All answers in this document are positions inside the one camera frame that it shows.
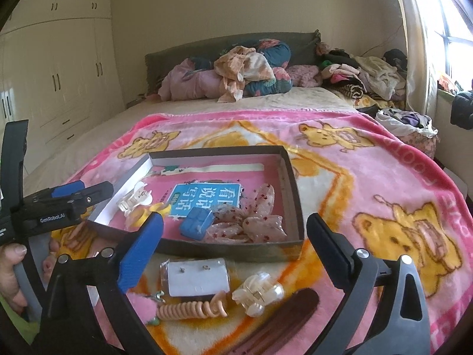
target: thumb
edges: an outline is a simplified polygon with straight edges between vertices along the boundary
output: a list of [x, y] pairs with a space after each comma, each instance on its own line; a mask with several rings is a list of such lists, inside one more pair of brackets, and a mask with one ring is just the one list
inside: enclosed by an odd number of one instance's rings
[[17, 243], [0, 247], [0, 293], [7, 300], [18, 293], [18, 282], [13, 266], [23, 260], [26, 252], [27, 248]]

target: yellow cartoon bear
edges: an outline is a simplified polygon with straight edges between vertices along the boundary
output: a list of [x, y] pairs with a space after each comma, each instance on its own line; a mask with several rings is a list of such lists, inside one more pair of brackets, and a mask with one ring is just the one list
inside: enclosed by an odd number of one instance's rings
[[174, 140], [179, 133], [181, 133], [179, 130], [169, 133], [154, 130], [151, 138], [137, 137], [133, 140], [133, 143], [129, 147], [125, 148], [122, 153], [118, 154], [118, 158], [123, 159], [130, 156], [134, 159], [135, 157], [140, 157], [145, 153], [164, 151], [169, 147], [169, 142]]
[[217, 147], [245, 147], [250, 145], [247, 139], [238, 132], [233, 131], [225, 135], [215, 136], [207, 140], [202, 148], [217, 148]]
[[367, 138], [361, 137], [353, 128], [333, 128], [329, 124], [322, 123], [322, 128], [311, 127], [307, 124], [300, 124], [300, 138], [307, 140], [311, 147], [327, 147], [338, 144], [343, 147], [341, 152], [348, 152], [355, 148], [373, 147], [374, 144]]
[[365, 247], [376, 257], [388, 260], [408, 254], [416, 264], [426, 297], [435, 295], [442, 277], [460, 268], [462, 258], [439, 223], [434, 205], [429, 202], [407, 213], [399, 204], [390, 204], [379, 195], [374, 198], [393, 210], [394, 220], [357, 214], [353, 226]]

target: wardrobe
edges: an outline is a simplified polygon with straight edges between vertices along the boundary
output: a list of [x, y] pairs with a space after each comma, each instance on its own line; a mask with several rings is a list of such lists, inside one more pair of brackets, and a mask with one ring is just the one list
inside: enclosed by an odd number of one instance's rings
[[0, 133], [29, 119], [25, 174], [124, 110], [110, 0], [20, 0], [0, 32]]

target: headboard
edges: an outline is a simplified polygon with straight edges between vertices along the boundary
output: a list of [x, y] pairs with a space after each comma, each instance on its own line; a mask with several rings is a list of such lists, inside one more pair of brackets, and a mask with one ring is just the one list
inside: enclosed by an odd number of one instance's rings
[[289, 65], [314, 65], [315, 45], [320, 42], [320, 32], [267, 32], [245, 33], [232, 36], [216, 37], [213, 39], [190, 42], [164, 51], [149, 53], [145, 56], [147, 68], [146, 81], [148, 94], [157, 93], [164, 77], [184, 59], [191, 56], [201, 56], [212, 62], [220, 57], [220, 52], [229, 49], [233, 44], [252, 39], [278, 39], [291, 48]]

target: cardboard box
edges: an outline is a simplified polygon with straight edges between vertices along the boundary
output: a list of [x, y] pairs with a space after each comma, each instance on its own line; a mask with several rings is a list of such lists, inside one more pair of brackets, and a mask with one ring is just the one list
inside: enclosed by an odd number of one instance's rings
[[169, 197], [176, 183], [186, 182], [189, 178], [197, 178], [198, 182], [240, 183], [245, 197], [252, 196], [253, 190], [262, 183], [273, 185], [273, 214], [283, 217], [283, 229], [288, 240], [236, 245], [201, 243], [182, 237], [178, 229], [181, 221], [166, 217], [165, 232], [156, 252], [195, 258], [225, 257], [240, 262], [278, 262], [299, 258], [304, 242], [304, 220], [289, 156], [281, 146], [180, 149], [147, 154], [114, 184], [113, 197], [98, 204], [89, 219], [123, 229], [125, 217], [117, 202], [133, 190], [138, 181], [147, 181], [146, 190], [152, 190], [153, 203], [175, 202], [176, 198]]

